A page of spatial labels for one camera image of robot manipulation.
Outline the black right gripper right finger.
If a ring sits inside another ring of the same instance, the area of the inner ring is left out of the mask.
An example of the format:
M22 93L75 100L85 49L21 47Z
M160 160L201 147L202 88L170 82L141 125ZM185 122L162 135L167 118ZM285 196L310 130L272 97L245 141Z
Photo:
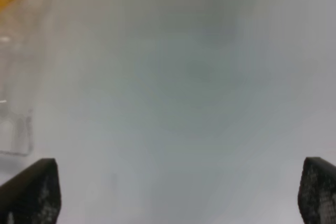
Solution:
M335 166L320 157L304 160L298 207L305 224L335 224Z

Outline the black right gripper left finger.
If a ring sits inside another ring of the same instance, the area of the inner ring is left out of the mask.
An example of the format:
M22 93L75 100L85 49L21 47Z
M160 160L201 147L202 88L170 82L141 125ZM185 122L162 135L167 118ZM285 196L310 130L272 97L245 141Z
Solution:
M42 158L1 185L1 223L56 223L61 211L58 165Z

